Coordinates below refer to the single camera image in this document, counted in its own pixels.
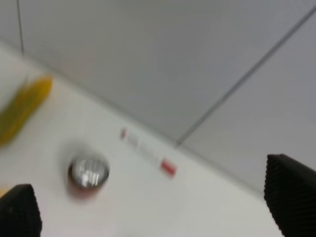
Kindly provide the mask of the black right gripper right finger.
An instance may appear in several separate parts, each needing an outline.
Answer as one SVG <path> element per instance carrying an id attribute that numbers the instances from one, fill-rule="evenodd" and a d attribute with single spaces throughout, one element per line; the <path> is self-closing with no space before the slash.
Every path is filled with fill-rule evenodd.
<path id="1" fill-rule="evenodd" d="M 264 200 L 285 237 L 316 235 L 316 172 L 291 157 L 267 155 Z"/>

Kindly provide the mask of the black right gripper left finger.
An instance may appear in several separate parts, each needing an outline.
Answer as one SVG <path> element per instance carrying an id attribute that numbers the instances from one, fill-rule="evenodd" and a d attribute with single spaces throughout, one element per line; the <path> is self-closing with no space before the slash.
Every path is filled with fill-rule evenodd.
<path id="1" fill-rule="evenodd" d="M 0 235 L 40 237 L 42 220 L 31 184 L 0 189 Z"/>

